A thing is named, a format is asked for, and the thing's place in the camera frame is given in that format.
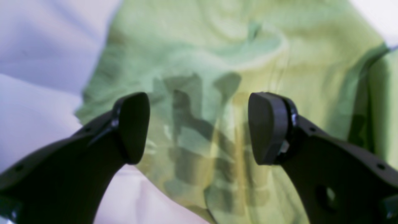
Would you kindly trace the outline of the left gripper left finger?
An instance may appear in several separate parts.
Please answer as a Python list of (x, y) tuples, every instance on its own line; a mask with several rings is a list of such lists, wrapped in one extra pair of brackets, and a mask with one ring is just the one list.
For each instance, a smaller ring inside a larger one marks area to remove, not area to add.
[(1, 217), (14, 224), (92, 224), (114, 175), (142, 159), (149, 120), (148, 95), (133, 93), (72, 136), (20, 159), (1, 174)]

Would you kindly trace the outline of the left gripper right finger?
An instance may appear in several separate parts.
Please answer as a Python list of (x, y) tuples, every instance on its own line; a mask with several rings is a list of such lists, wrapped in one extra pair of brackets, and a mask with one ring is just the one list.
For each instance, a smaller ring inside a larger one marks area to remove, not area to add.
[(248, 125), (256, 163), (283, 168), (311, 224), (397, 223), (397, 170), (325, 133), (291, 99), (251, 93)]

